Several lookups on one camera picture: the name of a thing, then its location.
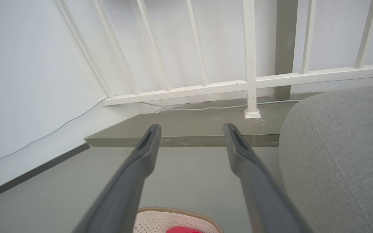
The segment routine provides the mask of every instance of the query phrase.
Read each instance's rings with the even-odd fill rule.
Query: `railing baluster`
[[[138,83],[136,82],[135,77],[133,76],[132,70],[129,67],[128,61],[125,57],[125,54],[123,53],[122,47],[120,46],[119,40],[117,39],[117,36],[113,30],[113,27],[110,23],[110,20],[107,17],[105,8],[103,6],[103,0],[94,0],[97,11],[99,12],[100,17],[102,18],[103,25],[110,37],[110,40],[112,41],[113,47],[118,53],[117,55],[122,58],[123,65],[126,68],[126,81],[128,82],[130,86],[130,90],[133,94],[140,94],[141,91],[139,90]]]
[[[70,27],[71,31],[74,34],[74,37],[76,38],[78,44],[80,45],[81,50],[83,51],[84,55],[86,56],[87,61],[89,62],[90,66],[92,67],[97,79],[99,80],[100,84],[102,85],[103,89],[105,90],[107,96],[109,98],[114,98],[114,94],[108,84],[108,82],[105,80],[105,77],[103,77],[102,72],[100,71],[99,66],[97,65],[95,58],[93,57],[93,54],[90,52],[89,47],[86,44],[86,41],[83,38],[83,35],[79,31],[79,28],[77,27],[76,22],[74,22],[74,19],[68,10],[67,5],[65,4],[64,0],[57,0],[57,4],[61,9],[62,14],[64,15],[64,18],[66,19],[68,26]]]
[[[315,24],[316,0],[309,0],[308,4],[308,20],[306,22],[306,37],[305,48],[303,50],[302,74],[307,74],[309,71],[309,62],[311,60],[313,27]]]
[[[191,19],[192,32],[194,33],[195,44],[197,46],[199,64],[201,65],[202,82],[203,82],[204,87],[206,87],[208,86],[207,74],[205,71],[204,60],[202,58],[201,44],[199,43],[197,25],[195,24],[195,17],[194,17],[194,12],[192,11],[191,0],[187,0],[186,3],[188,5],[188,12],[189,12],[189,18]]]
[[[148,31],[149,39],[151,40],[152,48],[158,58],[159,70],[160,70],[160,75],[159,75],[160,84],[162,85],[163,89],[170,91],[171,84],[168,82],[168,79],[166,77],[165,68],[163,67],[163,62],[162,62],[162,56],[158,50],[156,41],[153,38],[153,33],[151,31],[151,26],[150,26],[151,24],[149,21],[148,11],[145,6],[145,1],[144,0],[137,0],[137,1],[138,1],[139,9],[141,10],[143,22],[145,23],[146,30]]]

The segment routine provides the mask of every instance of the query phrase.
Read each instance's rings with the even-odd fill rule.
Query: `gray cushion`
[[[314,232],[373,232],[373,87],[297,103],[281,129],[279,164]]]

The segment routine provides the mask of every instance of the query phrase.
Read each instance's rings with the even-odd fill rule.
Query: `white cable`
[[[264,103],[257,103],[257,105],[266,105],[266,104],[275,104],[275,103],[285,103],[285,102],[299,102],[300,100],[280,100],[280,101],[272,101],[272,102],[264,102]],[[229,109],[229,108],[237,108],[237,107],[243,107],[243,106],[247,106],[247,104],[245,105],[237,105],[237,106],[230,106],[230,107],[209,107],[209,108],[199,108],[199,109],[190,109],[190,108],[178,108],[178,109],[170,109],[170,108],[167,108],[165,106],[162,106],[162,105],[156,105],[156,104],[150,104],[150,103],[145,103],[145,102],[138,102],[138,103],[141,103],[141,104],[145,104],[145,105],[153,105],[153,106],[158,106],[158,107],[162,107],[162,108],[165,108],[167,110],[171,110],[171,111],[178,111],[178,110],[191,110],[191,111],[197,111],[197,110],[206,110],[206,109]]]
[[[50,136],[51,134],[54,134],[55,132],[57,132],[59,129],[61,129],[62,127],[64,127],[64,126],[67,125],[68,123],[70,123],[70,122],[74,121],[75,119],[77,119],[77,118],[79,118],[79,117],[85,115],[86,113],[90,112],[93,108],[95,108],[97,105],[99,105],[99,104],[100,104],[103,100],[105,100],[105,99],[108,99],[108,97],[101,99],[101,100],[100,100],[100,101],[99,101],[95,106],[93,106],[91,109],[89,109],[89,110],[87,110],[86,112],[84,112],[83,114],[81,114],[81,115],[79,115],[79,116],[77,116],[77,117],[71,119],[70,121],[65,122],[61,127],[59,127],[58,129],[54,130],[54,131],[51,132],[50,134],[47,134],[46,136],[43,136],[43,137],[41,137],[41,138],[39,138],[39,139],[37,139],[37,140],[33,140],[32,142],[28,143],[27,145],[25,145],[25,146],[22,147],[21,149],[18,149],[18,150],[16,150],[15,152],[12,152],[12,153],[9,154],[9,155],[6,155],[6,156],[1,157],[0,160],[3,159],[3,158],[6,158],[6,157],[8,157],[8,156],[11,156],[11,155],[13,155],[13,154],[15,154],[15,153],[17,153],[17,152],[20,152],[21,150],[25,149],[25,148],[28,147],[29,145],[31,145],[31,144],[33,144],[33,143],[35,143],[35,142],[37,142],[37,141],[39,141],[39,140],[41,140],[41,139],[44,139],[44,138]]]

